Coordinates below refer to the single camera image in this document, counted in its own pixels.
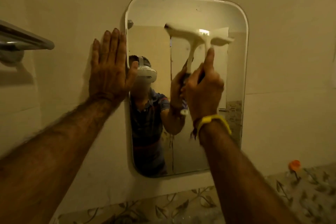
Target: man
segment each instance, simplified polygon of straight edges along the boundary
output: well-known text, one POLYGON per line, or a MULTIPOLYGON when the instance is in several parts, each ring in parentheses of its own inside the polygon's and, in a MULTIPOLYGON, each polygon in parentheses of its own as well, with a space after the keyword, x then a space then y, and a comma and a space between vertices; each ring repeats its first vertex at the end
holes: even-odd
MULTIPOLYGON (((129 63, 138 62, 137 56, 130 56, 129 63)), ((151 67, 147 58, 143 64, 151 67)), ((137 78, 131 88, 130 112, 132 125, 133 159, 138 171, 149 177, 167 173, 166 162, 160 138, 163 127, 172 135, 181 132, 185 116, 182 110, 181 80, 185 68, 171 82, 170 103, 164 94, 156 93, 151 84, 137 78)))
MULTIPOLYGON (((95 39, 88 100, 0 160, 1 223, 49 222, 104 122, 132 88, 138 64, 133 62, 126 76, 125 60, 126 36, 118 29, 106 31, 101 45, 95 39)), ((213 60, 210 49, 183 89, 196 123, 217 113, 224 89, 213 60)), ((299 223, 221 122, 203 125, 199 140, 226 223, 299 223)))

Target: mirror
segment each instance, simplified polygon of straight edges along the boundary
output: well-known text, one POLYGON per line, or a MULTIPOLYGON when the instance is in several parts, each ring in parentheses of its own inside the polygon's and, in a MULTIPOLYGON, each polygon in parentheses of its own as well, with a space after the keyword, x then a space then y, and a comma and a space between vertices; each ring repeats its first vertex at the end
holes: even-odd
MULTIPOLYGON (((241 145, 248 41, 242 9, 218 0, 133 0, 125 17, 128 66, 138 61, 144 69, 138 70, 130 92, 133 161, 140 174, 152 178, 209 168, 198 138, 191 139, 190 115, 182 127, 179 114, 175 113, 172 124, 165 118, 170 109, 171 80, 181 71, 193 46, 191 39, 172 35, 165 28, 167 23, 234 39, 230 44, 211 44, 215 69, 225 82, 218 113, 225 116, 233 139, 241 145)), ((191 72, 204 57, 205 44, 198 44, 191 72)))

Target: hand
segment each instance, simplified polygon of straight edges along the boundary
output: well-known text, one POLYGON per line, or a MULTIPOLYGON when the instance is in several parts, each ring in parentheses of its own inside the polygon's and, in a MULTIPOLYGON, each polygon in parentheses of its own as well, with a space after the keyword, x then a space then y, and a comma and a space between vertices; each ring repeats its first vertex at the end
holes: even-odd
POLYGON ((92 46, 89 94, 119 105, 125 99, 137 76, 138 62, 134 61, 126 76, 126 35, 117 28, 105 31, 103 43, 97 39, 92 46))
POLYGON ((213 68, 215 52, 210 48, 198 69, 188 78, 183 95, 187 100, 193 121, 204 116, 217 114, 219 101, 224 90, 224 81, 213 68))
POLYGON ((170 83, 170 105, 175 109, 182 109, 181 88, 183 86, 183 78, 186 74, 187 67, 183 66, 182 70, 172 79, 170 83))

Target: white vr headset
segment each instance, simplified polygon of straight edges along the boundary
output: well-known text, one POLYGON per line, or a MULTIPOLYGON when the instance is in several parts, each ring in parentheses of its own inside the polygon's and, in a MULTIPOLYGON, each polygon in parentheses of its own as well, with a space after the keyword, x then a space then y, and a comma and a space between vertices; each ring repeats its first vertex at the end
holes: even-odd
POLYGON ((144 65, 144 57, 139 57, 137 80, 145 83, 152 83, 156 81, 157 72, 149 66, 144 65))

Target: yellow wristband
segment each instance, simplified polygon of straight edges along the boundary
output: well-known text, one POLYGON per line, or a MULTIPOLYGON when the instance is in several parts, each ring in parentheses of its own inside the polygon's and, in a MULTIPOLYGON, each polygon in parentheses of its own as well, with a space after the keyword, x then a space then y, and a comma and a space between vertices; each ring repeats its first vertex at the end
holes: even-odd
POLYGON ((227 123, 227 121, 223 118, 223 116, 219 115, 219 114, 215 114, 215 115, 210 115, 210 116, 205 116, 201 119, 198 127, 197 127, 197 135, 199 136, 199 132, 200 132, 200 129, 202 128, 202 126, 204 124, 208 124, 210 123, 212 120, 221 120, 225 126, 225 128, 227 129, 229 135, 232 134, 231 132, 231 129, 230 129, 230 126, 229 124, 227 123))

